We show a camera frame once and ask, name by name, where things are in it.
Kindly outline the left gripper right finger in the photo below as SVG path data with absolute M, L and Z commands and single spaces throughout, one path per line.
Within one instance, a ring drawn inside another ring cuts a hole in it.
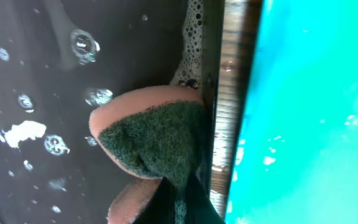
M 185 190 L 186 224 L 225 224 L 215 211 L 195 174 L 191 174 Z

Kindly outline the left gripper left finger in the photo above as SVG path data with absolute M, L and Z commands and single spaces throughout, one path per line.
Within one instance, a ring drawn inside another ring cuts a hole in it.
M 164 177 L 133 224 L 174 224 L 175 187 Z

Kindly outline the pink green sponge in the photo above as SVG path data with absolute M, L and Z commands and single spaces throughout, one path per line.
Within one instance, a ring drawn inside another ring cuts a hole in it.
M 206 110 L 190 87 L 162 85 L 127 92 L 92 111 L 89 130 L 110 159 L 137 177 L 112 201 L 108 223 L 135 223 L 169 184 L 173 223 L 184 223 L 185 188 L 201 163 Z

